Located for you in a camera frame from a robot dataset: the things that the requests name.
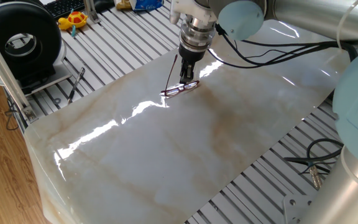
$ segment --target eyeglass frame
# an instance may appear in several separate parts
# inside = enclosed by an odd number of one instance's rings
[[[196,83],[196,85],[194,87],[191,87],[191,88],[186,88],[187,85],[190,85],[192,83]],[[187,84],[184,84],[184,85],[181,85],[181,86],[169,89],[169,90],[162,90],[161,93],[164,93],[164,96],[176,96],[177,94],[179,94],[179,93],[181,93],[183,91],[192,90],[192,89],[196,88],[199,83],[200,83],[199,80],[192,81],[192,82],[189,82]],[[172,90],[178,90],[178,92],[176,94],[173,94],[173,95],[168,95],[167,92],[172,91]]]
[[[161,91],[161,93],[164,93],[164,96],[176,96],[177,94],[179,94],[179,93],[181,93],[181,92],[183,92],[183,91],[185,91],[185,90],[192,90],[192,89],[194,89],[194,88],[197,87],[198,84],[200,83],[199,80],[196,80],[196,81],[189,82],[189,83],[187,83],[187,84],[183,84],[182,86],[178,86],[178,87],[175,87],[175,88],[172,88],[172,89],[169,89],[169,90],[167,89],[167,88],[168,88],[168,82],[169,82],[169,79],[170,79],[170,77],[171,77],[173,67],[175,66],[175,63],[177,62],[177,59],[178,59],[178,55],[176,54],[176,55],[175,55],[175,59],[173,60],[171,72],[169,73],[169,76],[168,76],[167,84],[165,85],[165,90],[162,90],[162,91]],[[190,84],[192,84],[192,83],[196,83],[196,85],[195,85],[194,87],[191,87],[191,88],[186,89],[186,86],[187,86],[187,85],[190,85]],[[178,92],[177,92],[176,94],[173,94],[173,95],[168,95],[167,92],[172,91],[172,90],[178,90]]]

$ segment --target blue package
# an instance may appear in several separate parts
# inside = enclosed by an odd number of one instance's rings
[[[153,9],[158,9],[163,4],[164,4],[163,0],[137,0],[136,6],[135,7],[132,6],[132,8],[134,11],[153,10]]]

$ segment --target white marble surface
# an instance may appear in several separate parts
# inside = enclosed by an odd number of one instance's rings
[[[324,39],[269,21],[251,40]],[[244,55],[268,50],[239,48]],[[227,62],[247,65],[220,37],[212,49]],[[166,99],[160,91],[175,54],[27,128],[52,223],[183,223],[318,106],[349,63],[332,49],[246,70],[206,53],[196,64],[199,87]],[[170,86],[179,69],[177,63]]]

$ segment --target metal bracket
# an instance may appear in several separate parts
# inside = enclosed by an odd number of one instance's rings
[[[30,121],[30,123],[33,123],[34,121],[38,120],[31,107],[23,108],[23,113],[24,116]]]
[[[85,10],[88,15],[88,17],[92,20],[94,23],[99,23],[100,19],[98,17],[98,13],[96,12],[96,9],[94,8],[94,2],[93,0],[84,0]]]
[[[283,199],[284,223],[301,223],[301,218],[309,209],[314,197],[309,195],[287,195]]]
[[[33,109],[31,108],[29,101],[24,96],[22,89],[17,83],[15,77],[11,72],[11,69],[9,69],[1,53],[0,53],[0,78],[4,83],[6,90],[9,92],[9,95],[11,95],[12,99],[16,102],[18,109],[21,111],[24,111],[24,109],[26,109],[26,111],[29,111],[27,112],[29,116],[33,118],[32,120],[37,119]]]

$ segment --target plastic bag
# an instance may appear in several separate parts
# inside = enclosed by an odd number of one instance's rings
[[[163,0],[129,0],[134,11],[158,9],[164,4]]]
[[[114,0],[114,3],[116,4],[116,9],[132,9],[129,0]]]

